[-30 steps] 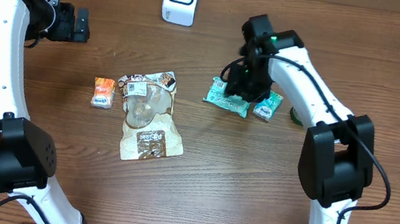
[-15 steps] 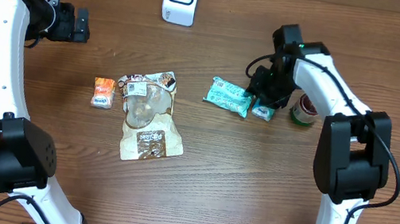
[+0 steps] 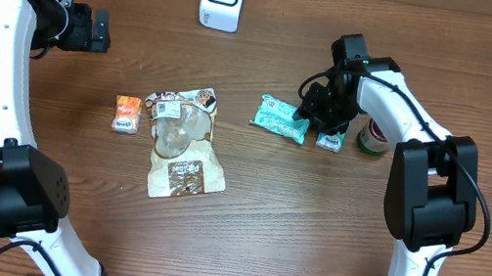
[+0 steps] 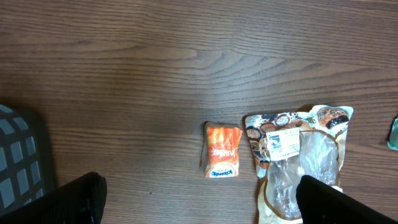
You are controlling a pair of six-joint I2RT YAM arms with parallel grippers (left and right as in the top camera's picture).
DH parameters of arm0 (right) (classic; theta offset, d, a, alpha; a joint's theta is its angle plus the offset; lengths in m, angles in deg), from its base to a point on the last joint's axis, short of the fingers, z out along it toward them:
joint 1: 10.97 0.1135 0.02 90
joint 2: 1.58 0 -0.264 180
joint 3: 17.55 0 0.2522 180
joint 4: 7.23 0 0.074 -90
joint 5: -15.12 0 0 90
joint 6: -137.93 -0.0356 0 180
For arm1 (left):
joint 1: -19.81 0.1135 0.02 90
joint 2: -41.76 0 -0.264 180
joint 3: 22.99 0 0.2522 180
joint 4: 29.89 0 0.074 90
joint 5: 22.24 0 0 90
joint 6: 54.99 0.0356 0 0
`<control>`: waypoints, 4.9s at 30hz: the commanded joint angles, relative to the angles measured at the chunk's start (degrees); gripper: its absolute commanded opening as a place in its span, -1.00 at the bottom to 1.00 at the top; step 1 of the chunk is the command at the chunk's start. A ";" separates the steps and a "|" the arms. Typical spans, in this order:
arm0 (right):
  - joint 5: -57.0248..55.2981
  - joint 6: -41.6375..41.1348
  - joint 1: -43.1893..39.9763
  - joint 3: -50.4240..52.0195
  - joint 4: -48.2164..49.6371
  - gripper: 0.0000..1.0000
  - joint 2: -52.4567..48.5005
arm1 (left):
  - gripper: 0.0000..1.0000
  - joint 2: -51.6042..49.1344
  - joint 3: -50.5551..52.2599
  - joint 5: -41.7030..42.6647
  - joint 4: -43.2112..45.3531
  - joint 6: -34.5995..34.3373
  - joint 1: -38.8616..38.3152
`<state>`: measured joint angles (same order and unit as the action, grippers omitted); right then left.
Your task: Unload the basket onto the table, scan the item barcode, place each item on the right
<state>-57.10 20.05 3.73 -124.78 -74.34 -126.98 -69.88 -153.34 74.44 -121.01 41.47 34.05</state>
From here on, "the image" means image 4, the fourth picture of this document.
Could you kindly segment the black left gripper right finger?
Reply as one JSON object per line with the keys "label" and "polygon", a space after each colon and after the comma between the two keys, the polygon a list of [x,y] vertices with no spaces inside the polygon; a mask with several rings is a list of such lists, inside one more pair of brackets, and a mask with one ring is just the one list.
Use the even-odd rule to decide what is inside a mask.
{"label": "black left gripper right finger", "polygon": [[397,224],[310,175],[302,176],[296,199],[303,224]]}

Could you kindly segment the orange small packet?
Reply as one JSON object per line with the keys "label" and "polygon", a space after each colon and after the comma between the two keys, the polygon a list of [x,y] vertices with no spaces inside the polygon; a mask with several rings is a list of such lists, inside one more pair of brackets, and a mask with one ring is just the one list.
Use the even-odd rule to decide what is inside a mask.
{"label": "orange small packet", "polygon": [[200,168],[207,179],[239,175],[239,143],[243,131],[233,124],[205,122]]}

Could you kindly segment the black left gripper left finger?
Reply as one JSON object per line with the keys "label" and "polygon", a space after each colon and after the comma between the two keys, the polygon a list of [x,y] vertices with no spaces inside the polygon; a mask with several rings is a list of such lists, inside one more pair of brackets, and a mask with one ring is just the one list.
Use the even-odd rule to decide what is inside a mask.
{"label": "black left gripper left finger", "polygon": [[106,179],[89,172],[13,212],[1,216],[8,224],[100,224],[106,204]]}

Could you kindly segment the green tissue packet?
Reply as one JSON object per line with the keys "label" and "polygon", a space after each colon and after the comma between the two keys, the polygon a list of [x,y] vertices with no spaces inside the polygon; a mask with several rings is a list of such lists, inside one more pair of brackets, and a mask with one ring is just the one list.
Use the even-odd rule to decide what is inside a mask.
{"label": "green tissue packet", "polygon": [[398,150],[398,117],[392,123],[387,145],[390,149]]}

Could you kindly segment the beige snack bag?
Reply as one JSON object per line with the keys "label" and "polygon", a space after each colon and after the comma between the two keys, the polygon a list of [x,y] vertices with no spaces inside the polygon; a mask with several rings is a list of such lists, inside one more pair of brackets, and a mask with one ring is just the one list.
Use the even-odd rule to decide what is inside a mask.
{"label": "beige snack bag", "polygon": [[259,223],[301,223],[296,189],[310,175],[341,191],[350,106],[254,114],[244,120],[261,186]]}

